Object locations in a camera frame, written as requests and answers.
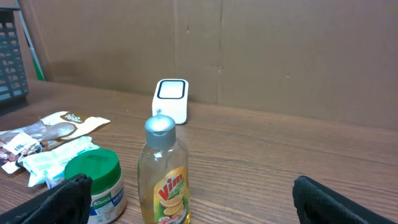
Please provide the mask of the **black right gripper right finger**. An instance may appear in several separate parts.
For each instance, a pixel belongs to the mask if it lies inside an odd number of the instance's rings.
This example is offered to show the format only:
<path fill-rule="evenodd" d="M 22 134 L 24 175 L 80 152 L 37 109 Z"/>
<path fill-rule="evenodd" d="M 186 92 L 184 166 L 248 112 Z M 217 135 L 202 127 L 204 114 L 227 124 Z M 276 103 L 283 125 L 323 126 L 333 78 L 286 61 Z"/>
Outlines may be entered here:
<path fill-rule="evenodd" d="M 396 224 L 304 175 L 292 196 L 300 224 Z"/>

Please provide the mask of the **teal snack packet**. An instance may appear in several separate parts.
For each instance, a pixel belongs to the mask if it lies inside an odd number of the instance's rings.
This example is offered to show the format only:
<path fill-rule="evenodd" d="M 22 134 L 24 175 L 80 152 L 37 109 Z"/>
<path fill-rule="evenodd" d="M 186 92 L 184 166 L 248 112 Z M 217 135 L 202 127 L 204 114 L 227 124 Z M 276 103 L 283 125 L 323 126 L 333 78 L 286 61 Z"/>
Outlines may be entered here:
<path fill-rule="evenodd" d="M 74 157 L 86 151 L 99 149 L 92 143 L 92 137 L 82 136 L 46 152 L 40 152 L 23 158 L 22 165 L 30 173 L 28 187 L 45 183 L 45 172 L 65 170 Z"/>

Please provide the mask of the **green white tissue pack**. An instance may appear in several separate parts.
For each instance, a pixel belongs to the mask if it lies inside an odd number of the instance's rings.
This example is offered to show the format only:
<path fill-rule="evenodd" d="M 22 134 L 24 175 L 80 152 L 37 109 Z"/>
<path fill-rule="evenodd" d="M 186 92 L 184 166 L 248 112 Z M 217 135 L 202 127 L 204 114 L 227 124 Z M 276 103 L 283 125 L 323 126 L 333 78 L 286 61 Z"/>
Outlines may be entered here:
<path fill-rule="evenodd" d="M 64 170 L 49 170 L 45 172 L 45 182 L 48 189 L 54 188 L 64 180 Z"/>

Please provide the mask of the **brown and white snack bag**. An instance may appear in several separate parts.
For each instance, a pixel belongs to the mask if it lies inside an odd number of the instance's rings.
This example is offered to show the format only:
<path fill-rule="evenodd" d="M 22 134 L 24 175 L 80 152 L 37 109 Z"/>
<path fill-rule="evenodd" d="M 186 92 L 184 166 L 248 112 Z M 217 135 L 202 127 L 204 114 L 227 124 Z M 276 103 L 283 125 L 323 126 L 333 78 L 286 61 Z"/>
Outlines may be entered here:
<path fill-rule="evenodd" d="M 1 168 L 12 174 L 22 168 L 23 158 L 51 151 L 108 123 L 106 118 L 60 111 L 29 126 L 2 131 Z"/>

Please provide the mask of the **green lid seasoning jar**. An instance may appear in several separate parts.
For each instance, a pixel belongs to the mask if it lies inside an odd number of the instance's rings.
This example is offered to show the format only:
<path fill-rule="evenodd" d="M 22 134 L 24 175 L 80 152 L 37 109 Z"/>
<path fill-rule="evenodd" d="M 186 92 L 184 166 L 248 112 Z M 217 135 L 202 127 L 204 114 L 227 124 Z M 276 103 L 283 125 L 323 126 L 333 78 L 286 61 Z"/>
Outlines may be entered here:
<path fill-rule="evenodd" d="M 64 178 L 70 179 L 77 174 L 93 180 L 88 224 L 106 224 L 116 220 L 127 205 L 118 155 L 105 148 L 83 152 L 68 162 Z"/>

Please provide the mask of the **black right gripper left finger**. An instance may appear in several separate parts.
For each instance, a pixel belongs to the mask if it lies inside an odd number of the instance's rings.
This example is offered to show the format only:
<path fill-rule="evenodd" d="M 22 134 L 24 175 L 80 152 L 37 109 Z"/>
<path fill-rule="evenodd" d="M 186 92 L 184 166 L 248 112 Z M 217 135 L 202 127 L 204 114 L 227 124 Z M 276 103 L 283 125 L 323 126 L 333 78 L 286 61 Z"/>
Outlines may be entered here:
<path fill-rule="evenodd" d="M 87 224 L 93 179 L 78 174 L 1 215 L 1 224 Z"/>

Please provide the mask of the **yellow dish soap bottle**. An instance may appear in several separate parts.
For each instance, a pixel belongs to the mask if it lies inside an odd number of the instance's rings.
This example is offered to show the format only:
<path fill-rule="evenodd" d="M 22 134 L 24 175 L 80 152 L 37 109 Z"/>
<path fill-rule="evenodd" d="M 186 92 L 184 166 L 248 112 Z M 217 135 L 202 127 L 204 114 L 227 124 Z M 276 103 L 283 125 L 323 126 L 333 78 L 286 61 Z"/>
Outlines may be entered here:
<path fill-rule="evenodd" d="M 145 123 L 146 143 L 137 163 L 137 183 L 145 223 L 190 223 L 187 145 L 175 121 L 156 115 Z"/>

